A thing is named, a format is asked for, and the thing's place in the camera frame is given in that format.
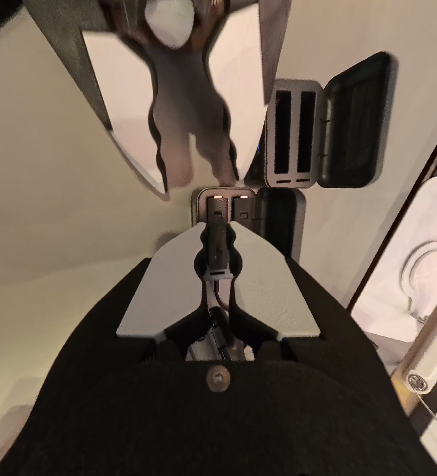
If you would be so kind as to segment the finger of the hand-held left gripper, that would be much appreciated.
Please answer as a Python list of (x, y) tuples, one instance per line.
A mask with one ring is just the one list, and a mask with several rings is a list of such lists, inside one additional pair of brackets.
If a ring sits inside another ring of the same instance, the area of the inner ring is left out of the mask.
[(159, 194), (167, 194), (160, 164), (160, 138), (154, 136), (156, 98), (149, 64), (111, 32), (83, 31), (83, 40), (116, 146)]
[(226, 109), (225, 130), (237, 179), (243, 181), (262, 135), (268, 105), (264, 98), (259, 8), (227, 15), (210, 46), (211, 82)]

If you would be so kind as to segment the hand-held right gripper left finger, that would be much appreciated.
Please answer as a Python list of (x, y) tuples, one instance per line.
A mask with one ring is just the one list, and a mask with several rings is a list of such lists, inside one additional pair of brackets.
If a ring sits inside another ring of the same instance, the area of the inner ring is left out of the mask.
[(213, 319), (203, 280), (206, 234), (207, 225), (200, 222), (153, 255), (116, 330), (118, 338), (171, 341), (185, 358), (208, 332)]

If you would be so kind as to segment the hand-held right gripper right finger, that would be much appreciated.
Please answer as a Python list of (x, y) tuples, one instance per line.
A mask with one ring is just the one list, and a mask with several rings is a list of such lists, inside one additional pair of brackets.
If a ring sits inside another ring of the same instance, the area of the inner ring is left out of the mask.
[(320, 338), (321, 330), (300, 290), (287, 259), (250, 229), (229, 224), (229, 326), (259, 359), (262, 348), (281, 354), (290, 339)]

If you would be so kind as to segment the orange trimmed black battery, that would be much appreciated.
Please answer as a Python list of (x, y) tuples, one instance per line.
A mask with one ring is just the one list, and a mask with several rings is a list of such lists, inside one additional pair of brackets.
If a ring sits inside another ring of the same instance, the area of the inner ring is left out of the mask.
[(222, 279), (228, 270), (227, 245), (228, 199), (222, 195), (207, 198), (207, 234), (205, 240), (208, 281)]

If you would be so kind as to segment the blue trimmed black battery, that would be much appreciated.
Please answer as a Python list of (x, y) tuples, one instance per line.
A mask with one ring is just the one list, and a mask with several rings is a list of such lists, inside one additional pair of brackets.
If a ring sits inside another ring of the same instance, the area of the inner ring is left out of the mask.
[(232, 221), (246, 229), (252, 229), (255, 198), (252, 196), (235, 196), (232, 200)]

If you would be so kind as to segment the person's left hand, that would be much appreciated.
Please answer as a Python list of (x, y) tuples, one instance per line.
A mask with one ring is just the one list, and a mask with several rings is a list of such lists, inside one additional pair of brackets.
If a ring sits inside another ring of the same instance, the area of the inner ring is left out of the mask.
[(200, 51), (213, 38), (227, 13), (223, 0), (148, 0), (144, 17), (166, 47)]

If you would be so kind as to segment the wooden instruction board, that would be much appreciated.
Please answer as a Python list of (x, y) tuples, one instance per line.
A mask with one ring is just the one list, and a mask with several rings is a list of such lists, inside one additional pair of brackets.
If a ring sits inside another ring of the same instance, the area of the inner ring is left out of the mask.
[(421, 438), (431, 422), (431, 416), (425, 410), (422, 401), (429, 406), (432, 412), (437, 413), (437, 383), (429, 394), (421, 395), (415, 391), (415, 388), (412, 390), (407, 388), (399, 371), (393, 372), (391, 382), (404, 412)]

